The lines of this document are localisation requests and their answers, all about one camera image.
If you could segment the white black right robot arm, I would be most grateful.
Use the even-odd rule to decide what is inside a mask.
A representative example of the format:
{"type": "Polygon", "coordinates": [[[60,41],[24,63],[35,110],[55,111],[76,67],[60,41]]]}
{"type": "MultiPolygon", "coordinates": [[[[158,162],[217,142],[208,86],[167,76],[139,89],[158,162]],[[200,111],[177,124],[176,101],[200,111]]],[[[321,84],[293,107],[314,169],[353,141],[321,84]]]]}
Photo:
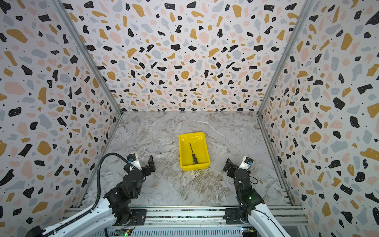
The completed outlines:
{"type": "Polygon", "coordinates": [[[262,237],[288,237],[288,232],[277,221],[259,193],[253,189],[251,171],[253,159],[244,156],[240,165],[226,160],[223,171],[234,180],[236,199],[239,203],[238,218],[249,223],[262,237]]]}

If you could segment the black screwdriver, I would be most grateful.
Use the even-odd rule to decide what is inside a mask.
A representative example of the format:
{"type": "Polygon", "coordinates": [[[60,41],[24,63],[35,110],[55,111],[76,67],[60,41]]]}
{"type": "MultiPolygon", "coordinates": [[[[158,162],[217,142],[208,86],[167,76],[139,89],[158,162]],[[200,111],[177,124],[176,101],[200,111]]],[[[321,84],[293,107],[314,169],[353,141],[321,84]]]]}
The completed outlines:
{"type": "Polygon", "coordinates": [[[191,149],[191,152],[192,152],[192,160],[193,160],[193,163],[194,163],[195,165],[198,165],[198,160],[197,160],[196,155],[195,155],[194,152],[193,152],[193,149],[192,149],[191,143],[190,143],[189,145],[190,145],[190,149],[191,149]]]}

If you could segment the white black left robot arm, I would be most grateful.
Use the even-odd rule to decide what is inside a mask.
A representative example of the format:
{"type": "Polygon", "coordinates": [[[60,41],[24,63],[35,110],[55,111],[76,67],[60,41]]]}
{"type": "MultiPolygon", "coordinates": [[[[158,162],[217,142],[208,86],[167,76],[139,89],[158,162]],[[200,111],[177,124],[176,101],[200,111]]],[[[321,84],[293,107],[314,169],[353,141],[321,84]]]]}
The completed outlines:
{"type": "Polygon", "coordinates": [[[117,153],[104,155],[97,167],[97,195],[94,204],[81,212],[55,225],[41,228],[36,226],[29,230],[27,237],[89,237],[97,231],[105,231],[114,224],[127,224],[133,221],[129,204],[141,193],[146,178],[156,171],[153,156],[147,166],[141,166],[138,156],[133,153],[126,158],[117,153]],[[115,156],[125,162],[126,175],[114,188],[101,197],[101,167],[109,156],[115,156]]]}

